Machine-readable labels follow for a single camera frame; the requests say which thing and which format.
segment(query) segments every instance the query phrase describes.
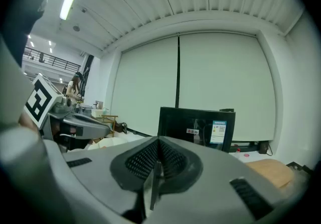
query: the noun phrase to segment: person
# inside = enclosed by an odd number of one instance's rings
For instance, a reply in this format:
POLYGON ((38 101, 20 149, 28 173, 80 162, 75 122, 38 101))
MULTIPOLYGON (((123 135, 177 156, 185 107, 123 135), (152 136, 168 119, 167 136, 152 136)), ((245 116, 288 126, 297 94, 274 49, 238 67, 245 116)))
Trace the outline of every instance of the person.
POLYGON ((66 96, 71 99, 72 104, 76 104, 80 99, 78 96, 79 93, 79 82, 83 79, 83 76, 80 72, 76 72, 74 77, 68 83, 66 96))
POLYGON ((44 61, 44 53, 40 53, 40 54, 39 54, 39 62, 42 62, 42 63, 45 62, 45 61, 44 61))

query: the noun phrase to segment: label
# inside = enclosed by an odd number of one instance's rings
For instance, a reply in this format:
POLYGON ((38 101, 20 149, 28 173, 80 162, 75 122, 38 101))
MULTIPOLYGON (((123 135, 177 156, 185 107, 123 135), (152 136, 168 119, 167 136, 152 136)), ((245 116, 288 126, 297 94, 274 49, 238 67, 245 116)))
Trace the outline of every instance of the label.
POLYGON ((186 129, 186 133, 198 135, 199 130, 186 129))
POLYGON ((226 122, 213 121, 211 144, 222 144, 224 141, 226 122))

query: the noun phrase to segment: monitor screen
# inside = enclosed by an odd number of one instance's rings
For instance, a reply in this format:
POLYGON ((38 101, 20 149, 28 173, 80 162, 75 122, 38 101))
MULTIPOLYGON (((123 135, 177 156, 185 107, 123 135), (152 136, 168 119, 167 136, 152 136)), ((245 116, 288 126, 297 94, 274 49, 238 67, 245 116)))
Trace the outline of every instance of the monitor screen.
POLYGON ((235 113, 161 107, 158 135, 228 152, 235 113))

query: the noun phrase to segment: long hair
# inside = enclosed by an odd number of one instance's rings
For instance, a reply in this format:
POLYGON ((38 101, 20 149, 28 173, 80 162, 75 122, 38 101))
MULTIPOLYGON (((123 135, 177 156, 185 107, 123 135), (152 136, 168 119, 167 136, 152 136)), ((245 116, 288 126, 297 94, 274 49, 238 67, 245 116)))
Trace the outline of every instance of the long hair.
POLYGON ((78 86, 78 82, 79 82, 80 78, 77 76, 74 76, 71 81, 73 82, 72 88, 76 91, 76 88, 78 90, 79 93, 79 86, 78 86))

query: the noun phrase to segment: balcony railing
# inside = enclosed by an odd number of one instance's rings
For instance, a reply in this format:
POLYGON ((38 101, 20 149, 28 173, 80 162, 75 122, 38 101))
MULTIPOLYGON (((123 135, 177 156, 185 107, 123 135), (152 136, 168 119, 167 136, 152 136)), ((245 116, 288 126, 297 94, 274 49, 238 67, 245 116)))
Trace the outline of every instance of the balcony railing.
POLYGON ((60 59, 60 58, 55 57, 53 55, 46 54, 46 53, 37 51, 37 50, 29 48, 29 47, 25 48, 23 58, 38 61, 40 63, 45 63, 50 66, 69 70, 71 72, 77 72, 80 68, 80 65, 78 65, 78 64, 60 59))

